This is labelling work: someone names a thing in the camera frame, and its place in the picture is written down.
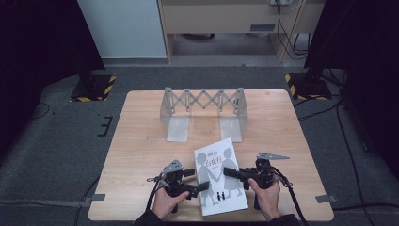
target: human hand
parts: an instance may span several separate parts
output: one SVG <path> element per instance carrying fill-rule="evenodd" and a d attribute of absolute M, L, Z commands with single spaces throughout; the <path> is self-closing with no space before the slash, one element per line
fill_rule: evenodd
<path fill-rule="evenodd" d="M 185 191 L 177 197 L 170 197 L 163 187 L 155 192 L 155 201 L 153 202 L 152 211 L 160 219 L 166 218 L 173 208 L 182 202 L 190 193 Z"/>
<path fill-rule="evenodd" d="M 248 179 L 249 185 L 258 197 L 259 207 L 261 207 L 262 214 L 269 222 L 273 218 L 280 216 L 279 203 L 279 181 L 274 181 L 268 189 L 261 189 L 252 178 Z"/>

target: white book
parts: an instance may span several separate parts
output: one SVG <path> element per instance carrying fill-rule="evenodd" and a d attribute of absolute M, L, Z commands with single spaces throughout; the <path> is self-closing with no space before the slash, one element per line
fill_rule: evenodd
<path fill-rule="evenodd" d="M 203 216 L 248 208 L 243 183 L 223 174 L 225 167 L 238 170 L 231 138 L 195 150 L 194 157 L 198 183 L 209 182 L 199 193 Z"/>

